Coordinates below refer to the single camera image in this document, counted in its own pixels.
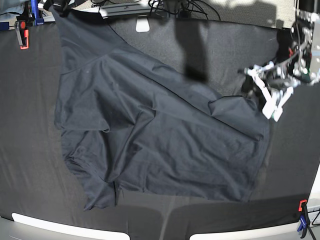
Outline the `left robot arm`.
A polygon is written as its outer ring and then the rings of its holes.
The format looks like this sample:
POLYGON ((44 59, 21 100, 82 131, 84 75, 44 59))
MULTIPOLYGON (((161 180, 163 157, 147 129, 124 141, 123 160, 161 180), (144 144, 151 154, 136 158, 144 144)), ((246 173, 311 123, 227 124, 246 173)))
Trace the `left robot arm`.
POLYGON ((320 2, 298 0, 295 21, 291 27, 289 57, 282 62, 270 61, 264 66, 245 68, 262 93, 265 104, 262 114, 277 122, 283 106, 300 85, 313 86, 320 81, 320 2))

